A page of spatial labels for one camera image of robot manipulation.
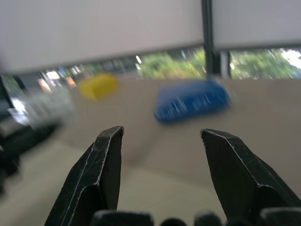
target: green tree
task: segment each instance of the green tree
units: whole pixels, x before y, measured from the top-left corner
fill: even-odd
[[[188,61],[173,60],[168,54],[151,54],[143,58],[140,75],[144,78],[205,78],[205,53],[197,51]]]
[[[282,55],[282,49],[231,52],[233,78],[291,78],[300,72]]]

